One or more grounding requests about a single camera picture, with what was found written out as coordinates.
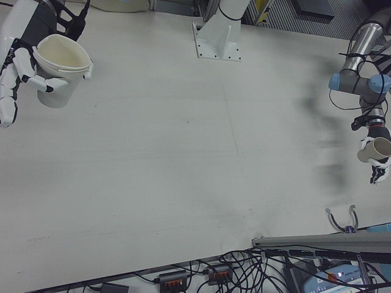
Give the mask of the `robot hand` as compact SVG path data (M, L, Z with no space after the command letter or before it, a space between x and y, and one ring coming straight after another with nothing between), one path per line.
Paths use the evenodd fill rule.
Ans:
M370 184L378 185L390 173L390 131L381 125L370 126L359 143L357 158L371 165Z
M17 93L26 84L38 100L64 107L93 62L77 42L86 26L90 2L74 14L64 1L16 1L1 26L1 127L13 125Z

